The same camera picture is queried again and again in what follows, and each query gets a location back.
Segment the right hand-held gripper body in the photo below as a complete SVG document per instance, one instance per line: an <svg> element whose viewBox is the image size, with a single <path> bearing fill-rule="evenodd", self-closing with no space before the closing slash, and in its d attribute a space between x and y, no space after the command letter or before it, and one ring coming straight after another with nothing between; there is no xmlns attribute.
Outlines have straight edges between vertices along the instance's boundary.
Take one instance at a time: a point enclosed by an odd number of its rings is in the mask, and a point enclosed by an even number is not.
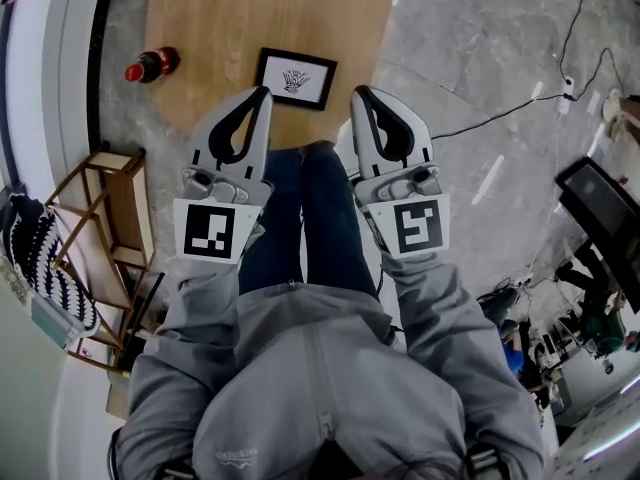
<svg viewBox="0 0 640 480"><path fill-rule="evenodd" d="M353 180L356 203L381 251L393 258L439 252L450 244L450 198L433 163Z"/></svg>

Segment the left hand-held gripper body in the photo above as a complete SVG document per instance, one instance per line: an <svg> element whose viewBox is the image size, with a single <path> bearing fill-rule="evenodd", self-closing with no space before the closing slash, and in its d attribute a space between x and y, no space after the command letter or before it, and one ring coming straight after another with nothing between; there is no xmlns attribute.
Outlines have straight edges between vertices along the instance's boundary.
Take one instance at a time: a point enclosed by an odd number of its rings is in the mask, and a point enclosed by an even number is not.
<svg viewBox="0 0 640 480"><path fill-rule="evenodd" d="M189 165L183 170L183 188L173 202L177 256L238 263L262 231L260 218L272 186Z"/></svg>

